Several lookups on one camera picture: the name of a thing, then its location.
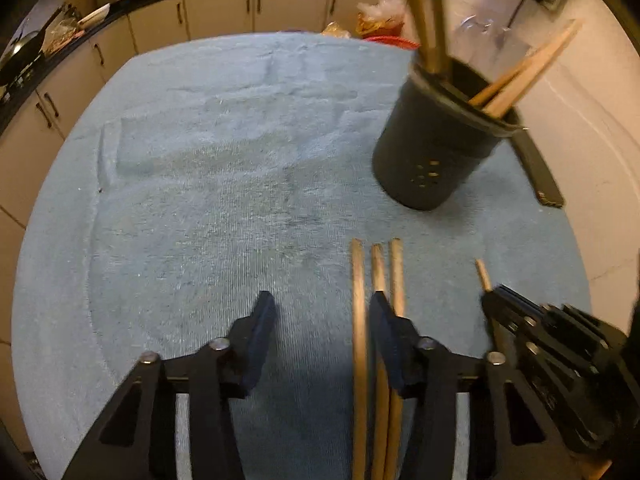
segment frying pan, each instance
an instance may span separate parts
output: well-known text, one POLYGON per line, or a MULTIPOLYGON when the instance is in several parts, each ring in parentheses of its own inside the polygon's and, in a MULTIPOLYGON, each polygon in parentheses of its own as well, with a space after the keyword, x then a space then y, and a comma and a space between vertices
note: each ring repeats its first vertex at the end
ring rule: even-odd
POLYGON ((44 35, 47 31, 47 27, 53 23, 57 15, 65 10, 66 4, 61 5, 56 9, 56 12, 47 20, 44 27, 40 29, 38 33, 34 34, 30 32, 24 38, 22 38, 12 49, 12 53, 9 54, 9 58, 6 60, 2 68, 0 68, 0 86, 5 86, 11 83, 18 74, 40 53, 42 44, 44 43, 44 35))

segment wooden chopstick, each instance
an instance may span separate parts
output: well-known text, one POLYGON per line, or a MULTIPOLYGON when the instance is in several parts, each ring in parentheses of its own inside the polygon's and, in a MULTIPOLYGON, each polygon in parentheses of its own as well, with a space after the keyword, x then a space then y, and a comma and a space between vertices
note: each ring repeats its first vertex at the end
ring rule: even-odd
POLYGON ((519 62, 502 74, 490 85, 485 86, 481 91, 469 99, 469 104, 472 106, 483 106, 489 99, 495 96, 502 87, 516 77, 522 70, 524 70, 531 62, 531 56, 523 57, 519 62))
POLYGON ((367 313, 362 241, 351 240, 353 308, 353 462, 351 479, 364 480, 367 468, 367 313))
POLYGON ((574 460, 584 480, 599 480, 612 463, 611 460, 599 460, 585 455, 574 455, 574 460))
MULTIPOLYGON (((402 272, 402 240, 393 238, 389 242, 391 276, 391 305, 396 316, 404 316, 404 275, 402 272)), ((386 438, 385 473, 383 480, 396 480, 398 452, 402 433, 402 399, 391 392, 389 403, 389 425, 386 438)))
POLYGON ((434 44, 431 45, 433 53, 434 73, 450 80, 450 60, 447 55, 447 30, 445 25, 444 4, 442 0, 431 0, 431 12, 433 15, 434 44))
MULTIPOLYGON (((484 261, 482 261, 480 258, 476 259, 476 270, 478 271, 478 277, 480 278, 482 291, 487 293, 494 290, 494 288, 491 286, 489 273, 484 266, 484 261)), ((495 349, 498 352, 502 352, 504 354, 507 351, 507 341, 505 339, 504 329, 495 319, 491 320, 491 332, 494 336, 495 349)))
POLYGON ((429 37, 427 36, 427 27, 424 21, 424 4, 422 0, 407 0, 411 14, 414 17, 415 31, 418 34, 420 47, 418 52, 422 57, 422 62, 428 72, 434 72, 433 56, 430 56, 429 37))
MULTIPOLYGON (((371 281, 373 290, 385 291, 385 261, 380 244, 373 244, 371 247, 371 281)), ((385 364, 378 354, 376 359, 376 425, 373 433, 371 480, 383 480, 388 422, 389 383, 386 378, 385 364)))
POLYGON ((581 27, 582 22, 572 21, 549 45, 531 56, 528 65, 505 85, 482 111, 491 117, 501 119, 562 54, 581 27))
POLYGON ((480 278, 480 284, 482 285, 482 290, 485 292, 490 292, 494 290, 491 286, 491 279, 489 278, 489 273, 484 266, 484 261, 480 258, 476 258, 476 270, 478 271, 478 277, 480 278))

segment cabinet handle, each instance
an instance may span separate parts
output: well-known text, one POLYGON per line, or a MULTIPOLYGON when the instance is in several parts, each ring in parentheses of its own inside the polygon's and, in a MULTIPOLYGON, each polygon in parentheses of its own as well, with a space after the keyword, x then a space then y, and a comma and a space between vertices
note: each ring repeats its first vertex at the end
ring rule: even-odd
POLYGON ((53 108, 53 114, 55 115, 55 117, 56 118, 60 117, 60 113, 58 112, 58 109, 56 108, 56 104, 53 102, 53 99, 49 95, 49 92, 45 92, 44 98, 47 101, 49 101, 49 104, 51 105, 51 108, 53 108))
POLYGON ((98 51, 98 56, 100 56, 100 66, 104 66, 104 56, 102 55, 102 50, 100 49, 100 45, 94 43, 94 49, 98 51))
POLYGON ((49 120, 49 116, 46 114, 46 112, 44 111, 44 108, 40 103, 36 103, 36 110, 40 110, 40 113, 44 117, 44 120, 47 121, 47 128, 50 130, 53 124, 51 124, 51 121, 49 120))

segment white bowl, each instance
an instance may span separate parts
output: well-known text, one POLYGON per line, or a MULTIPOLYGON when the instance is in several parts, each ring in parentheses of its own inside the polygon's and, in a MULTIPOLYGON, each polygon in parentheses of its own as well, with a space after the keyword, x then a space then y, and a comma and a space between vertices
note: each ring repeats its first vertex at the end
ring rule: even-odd
POLYGON ((94 10, 94 12, 85 16, 78 22, 78 28, 80 30, 86 30, 88 28, 95 27, 95 25, 98 25, 99 23, 102 23, 107 17, 110 7, 111 4, 106 4, 105 6, 100 7, 100 9, 94 10))

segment metal screw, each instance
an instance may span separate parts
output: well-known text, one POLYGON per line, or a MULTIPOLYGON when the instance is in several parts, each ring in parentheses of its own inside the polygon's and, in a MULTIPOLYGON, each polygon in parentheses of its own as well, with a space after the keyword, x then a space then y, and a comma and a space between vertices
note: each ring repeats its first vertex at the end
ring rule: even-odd
POLYGON ((503 365, 507 362, 507 358, 500 352, 489 352, 486 356, 486 360, 492 365, 503 365))
POLYGON ((149 365, 156 362, 156 359, 158 359, 158 357, 158 354, 156 354, 155 352, 147 350, 145 352, 142 352, 138 361, 140 361, 143 365, 149 365))
POLYGON ((226 350, 227 348, 229 348, 229 345, 231 345, 231 343, 226 337, 217 337, 209 343, 209 347, 216 352, 226 350))
POLYGON ((430 337, 421 337, 416 346, 420 350, 433 350, 434 348, 436 348, 436 346, 438 346, 438 343, 435 339, 432 339, 430 337))

